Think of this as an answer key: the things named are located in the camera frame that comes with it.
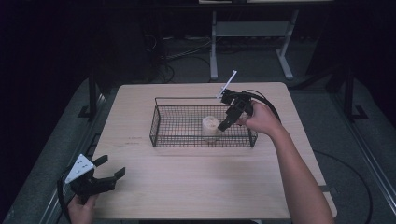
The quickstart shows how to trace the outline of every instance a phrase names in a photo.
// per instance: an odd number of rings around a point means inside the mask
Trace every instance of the table top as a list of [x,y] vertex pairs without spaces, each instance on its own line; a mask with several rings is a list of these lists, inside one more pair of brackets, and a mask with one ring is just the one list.
[[[93,158],[108,155],[95,177],[126,175],[103,193],[98,218],[273,219],[290,218],[276,151],[259,133],[251,147],[153,147],[149,132],[156,97],[214,97],[223,84],[126,85],[119,89]],[[304,161],[325,186],[304,127],[283,83],[232,83],[232,91],[261,92],[276,108]],[[213,99],[209,105],[219,105]],[[183,104],[195,105],[188,101]],[[336,208],[324,193],[332,213]]]

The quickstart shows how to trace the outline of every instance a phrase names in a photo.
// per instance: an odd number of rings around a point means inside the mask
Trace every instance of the human hand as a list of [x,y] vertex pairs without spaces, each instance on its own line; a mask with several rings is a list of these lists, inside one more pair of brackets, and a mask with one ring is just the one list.
[[260,104],[254,100],[251,101],[253,106],[253,115],[247,119],[239,119],[236,123],[246,125],[249,129],[258,133],[265,133],[272,137],[276,131],[284,130],[280,121],[276,118],[268,105]]
[[67,209],[72,224],[91,224],[93,222],[93,208],[98,197],[99,194],[91,196],[85,204],[81,203],[78,195],[70,201]]

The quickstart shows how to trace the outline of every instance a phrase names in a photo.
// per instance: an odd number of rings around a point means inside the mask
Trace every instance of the human arm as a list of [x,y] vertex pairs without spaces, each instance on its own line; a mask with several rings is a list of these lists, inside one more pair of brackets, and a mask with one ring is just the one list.
[[91,224],[93,222],[93,213],[96,199],[99,194],[91,196],[85,204],[81,203],[81,199],[76,195],[70,201],[67,209],[72,224]]
[[267,105],[255,101],[252,105],[252,117],[238,123],[267,134],[273,141],[293,223],[334,223],[332,211],[288,131]]

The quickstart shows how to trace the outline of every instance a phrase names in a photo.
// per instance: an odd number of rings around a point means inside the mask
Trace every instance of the white stick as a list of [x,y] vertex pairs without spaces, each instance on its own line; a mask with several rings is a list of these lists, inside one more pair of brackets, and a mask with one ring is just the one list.
[[224,90],[227,88],[227,86],[230,84],[231,80],[233,80],[233,77],[236,75],[238,71],[233,70],[233,75],[230,77],[230,79],[228,79],[228,82],[225,84],[225,86],[221,87],[221,91],[216,95],[216,98],[219,99],[219,97],[222,95],[222,93],[224,92]]

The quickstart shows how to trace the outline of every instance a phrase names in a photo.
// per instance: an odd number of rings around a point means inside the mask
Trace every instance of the black wire basket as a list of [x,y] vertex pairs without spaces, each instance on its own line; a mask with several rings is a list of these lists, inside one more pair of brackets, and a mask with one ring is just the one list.
[[224,121],[227,105],[158,105],[158,99],[198,102],[209,98],[155,98],[156,105],[149,134],[154,147],[254,147],[256,143],[257,133],[237,124],[225,132],[219,132],[214,141],[207,141],[214,137],[203,135],[203,118],[213,116],[219,122]]

